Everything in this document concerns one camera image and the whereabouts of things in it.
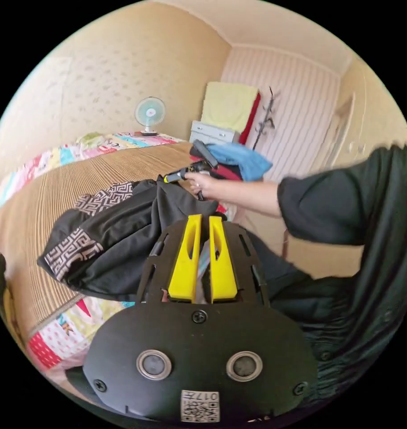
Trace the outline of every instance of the bed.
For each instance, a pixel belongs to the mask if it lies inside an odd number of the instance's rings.
[[[97,329],[134,303],[77,294],[37,267],[53,223],[80,195],[115,182],[156,179],[188,165],[190,148],[190,143],[168,135],[91,133],[34,157],[0,184],[8,327],[32,363],[71,393],[80,396],[64,370],[81,365]],[[229,220],[235,216],[234,206],[219,209]]]

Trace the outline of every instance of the yellow plastic part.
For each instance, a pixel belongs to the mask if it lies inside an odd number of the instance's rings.
[[[235,299],[238,288],[231,265],[229,249],[222,219],[219,216],[209,218],[209,241],[211,263],[211,303]]]
[[[169,283],[168,293],[172,299],[191,301],[191,303],[196,301],[201,227],[201,214],[189,216]]]

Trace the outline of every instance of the ceiling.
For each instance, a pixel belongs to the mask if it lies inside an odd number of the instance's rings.
[[[343,75],[354,57],[340,39],[295,12],[261,0],[152,0],[183,9],[232,46],[276,49]]]

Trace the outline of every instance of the person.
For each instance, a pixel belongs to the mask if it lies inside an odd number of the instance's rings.
[[[315,410],[337,397],[375,362],[407,311],[407,144],[380,147],[359,164],[279,184],[201,173],[185,178],[194,194],[282,216],[296,238],[364,246],[355,275],[313,279],[248,232],[271,306],[300,325],[319,362],[318,381],[301,409]]]

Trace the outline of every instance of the greek key pattern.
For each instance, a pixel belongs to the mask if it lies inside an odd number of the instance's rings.
[[[95,195],[82,195],[75,203],[75,208],[89,216],[94,216],[130,198],[132,193],[133,186],[131,182],[115,183]]]
[[[57,281],[61,282],[76,261],[86,261],[103,252],[101,244],[92,240],[81,228],[77,228],[44,259],[49,265]]]

